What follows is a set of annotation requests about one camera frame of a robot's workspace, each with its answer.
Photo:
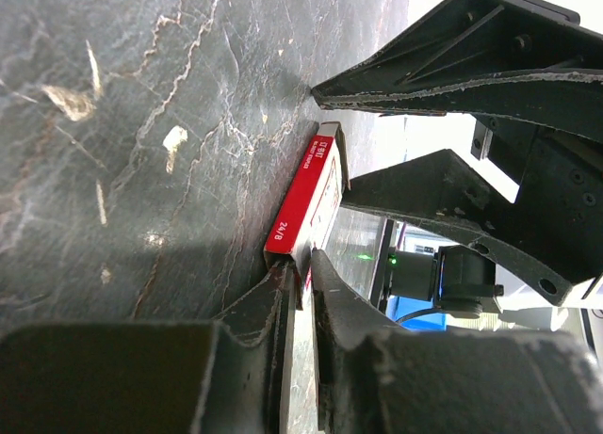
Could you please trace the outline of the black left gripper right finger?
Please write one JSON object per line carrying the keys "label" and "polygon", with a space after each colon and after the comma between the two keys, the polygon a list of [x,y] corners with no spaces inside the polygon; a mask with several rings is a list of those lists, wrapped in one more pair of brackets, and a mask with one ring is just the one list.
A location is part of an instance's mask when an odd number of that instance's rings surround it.
{"label": "black left gripper right finger", "polygon": [[598,433],[602,372],[563,332],[411,332],[311,257],[327,433]]}

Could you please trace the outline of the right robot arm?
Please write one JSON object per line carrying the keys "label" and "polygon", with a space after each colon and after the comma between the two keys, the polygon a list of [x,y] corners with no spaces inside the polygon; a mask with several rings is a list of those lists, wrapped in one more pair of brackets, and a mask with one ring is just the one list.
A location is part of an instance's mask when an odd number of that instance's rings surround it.
{"label": "right robot arm", "polygon": [[506,200],[456,152],[355,177],[346,207],[449,240],[399,254],[393,295],[437,312],[500,313],[505,268],[553,306],[602,278],[602,38],[543,0],[444,0],[364,62],[314,86],[323,109],[463,113],[472,152],[518,186]]}

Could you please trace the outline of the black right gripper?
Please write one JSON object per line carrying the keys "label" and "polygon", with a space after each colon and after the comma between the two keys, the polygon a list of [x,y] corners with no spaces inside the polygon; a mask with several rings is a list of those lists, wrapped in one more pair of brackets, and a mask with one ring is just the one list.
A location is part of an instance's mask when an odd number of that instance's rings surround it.
{"label": "black right gripper", "polygon": [[555,306],[601,274],[602,37],[575,11],[444,0],[312,93],[331,110],[482,115],[472,152],[518,185],[511,203],[445,149],[353,178],[345,207],[467,246]]}

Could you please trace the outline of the red white staple box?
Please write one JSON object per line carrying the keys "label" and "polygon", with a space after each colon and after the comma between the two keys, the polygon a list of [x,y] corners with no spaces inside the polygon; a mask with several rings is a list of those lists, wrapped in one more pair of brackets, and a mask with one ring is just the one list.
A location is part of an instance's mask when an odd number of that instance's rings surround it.
{"label": "red white staple box", "polygon": [[264,246],[267,265],[288,258],[302,294],[314,249],[324,249],[343,195],[350,190],[342,125],[326,121],[311,137]]}

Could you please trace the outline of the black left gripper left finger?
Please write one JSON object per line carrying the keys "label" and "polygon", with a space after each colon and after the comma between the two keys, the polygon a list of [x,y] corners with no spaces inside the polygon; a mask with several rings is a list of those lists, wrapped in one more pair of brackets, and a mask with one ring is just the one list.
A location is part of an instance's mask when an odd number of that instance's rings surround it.
{"label": "black left gripper left finger", "polygon": [[5,433],[283,433],[295,266],[218,317],[55,323],[1,340]]}

